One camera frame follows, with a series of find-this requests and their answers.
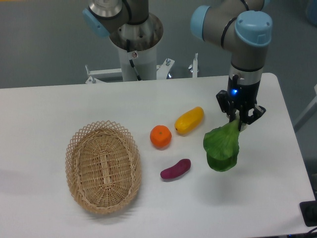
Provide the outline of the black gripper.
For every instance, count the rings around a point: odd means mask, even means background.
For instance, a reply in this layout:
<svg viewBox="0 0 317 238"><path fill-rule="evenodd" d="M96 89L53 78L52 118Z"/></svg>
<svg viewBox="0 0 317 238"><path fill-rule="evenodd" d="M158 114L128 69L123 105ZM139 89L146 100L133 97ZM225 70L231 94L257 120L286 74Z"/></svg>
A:
<svg viewBox="0 0 317 238"><path fill-rule="evenodd" d="M241 114L241 130L244 131L247 125L253 124L263 116L266 109L257 105L257 94L260 86L258 81L255 84L242 85L238 84L238 80L229 77L227 91L221 90L217 93L216 99L223 113L227 115L229 121L235 120L235 109L242 112Z"/></svg>

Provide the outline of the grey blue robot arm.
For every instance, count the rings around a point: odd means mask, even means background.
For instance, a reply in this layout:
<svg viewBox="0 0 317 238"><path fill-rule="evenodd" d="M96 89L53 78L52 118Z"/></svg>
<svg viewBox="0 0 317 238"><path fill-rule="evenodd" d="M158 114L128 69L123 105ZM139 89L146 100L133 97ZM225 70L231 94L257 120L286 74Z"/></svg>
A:
<svg viewBox="0 0 317 238"><path fill-rule="evenodd" d="M228 86L216 98L239 129L264 113L257 94L271 42L272 19L265 0L225 0L219 7L202 5L192 14L190 30L204 42L231 53ZM146 0L91 0L82 12L90 29L117 47L124 81L158 79L156 47L163 36L161 21Z"/></svg>

